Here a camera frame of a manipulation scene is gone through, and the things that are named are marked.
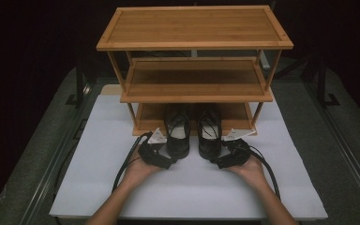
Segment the black shoe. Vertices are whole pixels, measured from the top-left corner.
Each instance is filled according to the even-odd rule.
[[[189,109],[187,104],[168,104],[165,112],[168,155],[181,159],[189,153]]]
[[[197,105],[197,129],[200,156],[212,160],[220,156],[221,118],[217,104]]]

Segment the shelf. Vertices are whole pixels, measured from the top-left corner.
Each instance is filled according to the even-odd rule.
[[[121,102],[267,102],[255,57],[133,58]]]
[[[140,136],[150,130],[159,128],[166,135],[163,121],[166,104],[139,104],[136,115],[136,126],[132,135]],[[232,128],[253,129],[251,112],[247,103],[219,103],[221,114],[222,135],[227,135]],[[196,136],[197,125],[194,116],[191,116],[191,135]]]
[[[119,7],[99,51],[291,49],[269,6]]]

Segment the white surface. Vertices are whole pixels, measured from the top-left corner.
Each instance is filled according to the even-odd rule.
[[[256,129],[232,129],[227,136],[224,136],[224,141],[233,141],[240,138],[246,138],[246,136],[256,133]]]
[[[270,69],[270,64],[268,63],[267,57],[265,57],[264,51],[262,51],[262,55],[260,56],[260,62],[262,63],[262,69]]]
[[[251,104],[254,112],[257,104]],[[245,140],[258,148],[277,178],[282,202],[300,220],[327,218],[276,102],[264,103],[257,136]],[[119,96],[99,96],[53,203],[51,215],[88,217],[110,195],[115,176],[136,137],[126,104]],[[265,218],[253,191],[235,174],[198,154],[197,137],[189,155],[168,171],[154,174],[128,200],[123,218]],[[268,172],[267,180],[271,183]]]

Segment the black cable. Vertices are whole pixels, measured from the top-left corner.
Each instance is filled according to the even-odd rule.
[[[264,156],[263,156],[263,154],[259,151],[259,149],[257,149],[257,148],[255,148],[255,147],[253,147],[253,146],[249,146],[249,148],[253,148],[256,152],[258,152],[259,154],[260,154],[260,156],[262,157],[262,158],[264,158]]]
[[[54,181],[54,190],[57,189],[58,180],[59,180],[59,178],[60,178],[61,172],[63,171],[64,164],[66,164],[66,161],[68,160],[68,158],[69,158],[69,156],[71,155],[71,153],[72,153],[72,152],[75,150],[75,148],[78,146],[78,143],[79,143],[79,141],[76,141],[76,142],[72,145],[71,149],[69,149],[66,157],[64,158],[64,161],[61,163],[60,169],[58,170],[58,174],[57,174],[56,179],[55,179],[55,181]]]
[[[144,133],[142,136],[138,137],[136,142],[131,147],[129,153],[127,154],[127,158],[125,159],[124,163],[122,164],[121,168],[119,169],[118,174],[116,175],[115,181],[113,182],[112,192],[114,192],[116,190],[116,188],[118,187],[119,179],[121,178],[122,173],[124,172],[125,168],[129,164],[128,162],[129,162],[131,156],[133,155],[134,151],[136,150],[136,147],[139,144],[140,140],[144,136],[147,136],[147,133]]]
[[[141,157],[136,157],[136,158],[134,158],[133,160],[131,160],[131,161],[127,164],[127,167],[128,167],[132,162],[136,161],[136,160],[139,159],[139,158],[141,158]]]
[[[241,150],[247,150],[252,156],[254,156],[255,158],[257,158],[261,163],[262,165],[265,166],[265,168],[267,169],[268,173],[270,174],[270,177],[271,177],[271,181],[273,182],[273,186],[274,186],[274,191],[276,192],[276,195],[277,197],[280,199],[280,194],[279,194],[279,188],[278,188],[278,183],[277,183],[277,179],[276,177],[274,176],[274,172],[273,170],[271,169],[270,165],[268,164],[268,162],[264,159],[263,155],[259,155],[253,151],[249,151],[248,149],[246,148],[243,148],[243,147],[239,147],[239,146],[235,146],[235,148],[238,148],[238,149],[241,149]]]

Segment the black device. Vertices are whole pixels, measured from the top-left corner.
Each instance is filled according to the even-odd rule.
[[[164,143],[148,143],[148,140],[152,135],[153,132],[148,132],[148,138],[142,142],[142,145],[139,148],[140,157],[142,157],[142,160],[149,165],[154,165],[168,170],[172,163],[176,162],[176,160],[164,157],[159,153],[159,149],[164,145]]]
[[[216,159],[215,162],[220,169],[241,166],[248,161],[251,150],[244,140],[226,141],[222,142],[222,145],[230,150],[230,154]]]
[[[222,141],[221,145],[226,147],[230,151],[230,154],[223,157],[218,157],[216,160],[212,162],[216,163],[218,167],[222,169],[231,166],[244,165],[248,161],[250,156],[254,156],[262,163],[262,165],[265,166],[268,173],[270,173],[271,180],[273,181],[274,191],[276,192],[276,195],[280,199],[277,179],[274,176],[274,172],[271,169],[270,165],[267,163],[267,161],[265,161],[265,158],[259,152],[259,150],[257,150],[255,147],[250,146],[243,139],[237,139],[233,141]],[[257,154],[256,152],[252,151],[251,148],[256,149],[256,151],[258,151],[260,154]]]
[[[137,145],[142,140],[143,137],[146,137],[147,139],[142,142],[142,145],[139,148],[139,154],[141,159],[149,164],[158,166],[160,168],[169,169],[171,165],[176,162],[174,159],[170,159],[168,157],[164,157],[159,153],[160,147],[164,145],[164,143],[148,143],[148,140],[150,140],[151,136],[153,135],[153,132],[150,131],[148,133],[144,133],[142,136],[138,137],[136,142],[134,142],[133,146],[130,148],[129,153],[127,154],[127,158],[125,159],[124,163],[122,164],[121,168],[119,169],[118,174],[116,175],[115,181],[113,182],[112,192],[118,187],[119,179],[122,176],[122,173],[124,172],[125,168],[132,162],[130,161],[131,156],[133,155],[134,151],[137,148]]]

